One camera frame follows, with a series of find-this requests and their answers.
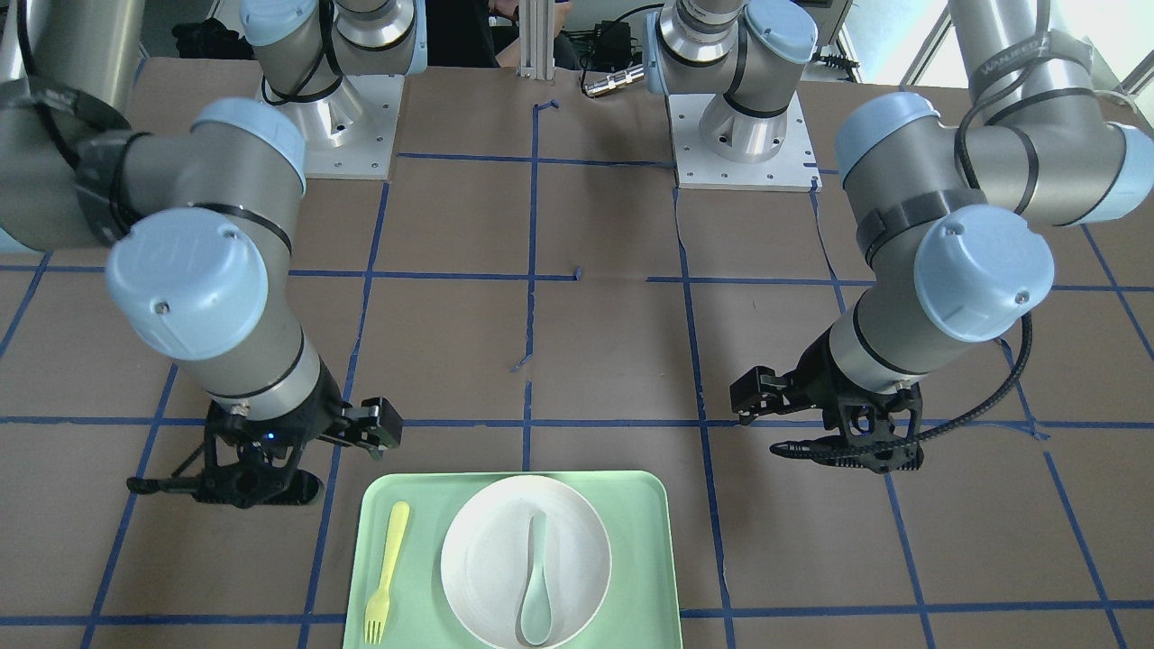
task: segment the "spoon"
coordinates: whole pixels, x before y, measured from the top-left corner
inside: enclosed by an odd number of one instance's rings
[[[538,512],[529,522],[533,565],[529,573],[525,599],[520,604],[520,635],[531,647],[545,644],[553,631],[549,591],[545,585],[546,521],[545,513]]]

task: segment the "fork handle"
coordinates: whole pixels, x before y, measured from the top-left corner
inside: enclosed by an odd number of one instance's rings
[[[384,561],[381,562],[381,588],[388,590],[392,585],[392,573],[397,567],[397,555],[400,554],[400,540],[409,527],[409,503],[398,500],[389,512],[389,529],[384,537]]]

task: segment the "white mounting plate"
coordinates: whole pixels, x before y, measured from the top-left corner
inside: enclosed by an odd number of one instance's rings
[[[349,76],[345,83],[352,83],[365,102],[370,128],[358,129],[360,137],[336,149],[313,148],[310,143],[305,156],[305,177],[387,180],[405,77],[400,74]]]
[[[713,152],[698,124],[714,95],[670,95],[669,124],[677,161],[677,185],[687,189],[747,189],[754,192],[809,192],[822,174],[814,158],[809,128],[794,94],[786,111],[789,127],[781,150],[763,163],[739,163]]]

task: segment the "white plate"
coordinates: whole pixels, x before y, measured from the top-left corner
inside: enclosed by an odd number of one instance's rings
[[[517,636],[530,572],[530,521],[537,512],[548,520],[545,583],[553,631],[545,647],[580,633],[609,590],[609,536],[585,497],[544,476],[497,480],[460,508],[441,550],[449,607],[489,647],[530,647]]]

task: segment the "yellow fork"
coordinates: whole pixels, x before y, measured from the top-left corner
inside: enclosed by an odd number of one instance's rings
[[[384,622],[389,619],[389,587],[400,553],[400,539],[409,527],[409,503],[398,500],[389,512],[389,530],[384,537],[384,561],[381,562],[381,583],[365,606],[365,643],[380,644],[384,635]]]

